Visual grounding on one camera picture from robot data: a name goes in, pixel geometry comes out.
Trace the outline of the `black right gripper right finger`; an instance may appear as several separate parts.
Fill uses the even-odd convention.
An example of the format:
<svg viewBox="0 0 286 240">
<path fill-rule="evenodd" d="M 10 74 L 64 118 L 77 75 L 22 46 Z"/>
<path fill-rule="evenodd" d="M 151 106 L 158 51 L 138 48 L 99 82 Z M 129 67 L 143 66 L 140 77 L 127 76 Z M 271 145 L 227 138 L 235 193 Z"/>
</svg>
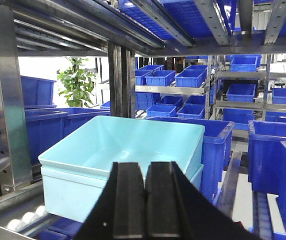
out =
<svg viewBox="0 0 286 240">
<path fill-rule="evenodd" d="M 175 162 L 152 162 L 145 189 L 149 240 L 259 239 L 213 206 Z"/>
</svg>

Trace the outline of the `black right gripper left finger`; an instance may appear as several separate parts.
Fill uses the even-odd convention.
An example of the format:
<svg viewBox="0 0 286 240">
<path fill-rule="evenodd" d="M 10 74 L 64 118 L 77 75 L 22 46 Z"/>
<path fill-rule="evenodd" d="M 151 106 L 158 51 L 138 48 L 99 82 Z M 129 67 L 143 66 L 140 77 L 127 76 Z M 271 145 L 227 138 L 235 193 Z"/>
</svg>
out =
<svg viewBox="0 0 286 240">
<path fill-rule="evenodd" d="M 109 179 L 75 240 L 143 240 L 145 193 L 138 163 L 114 162 Z"/>
</svg>

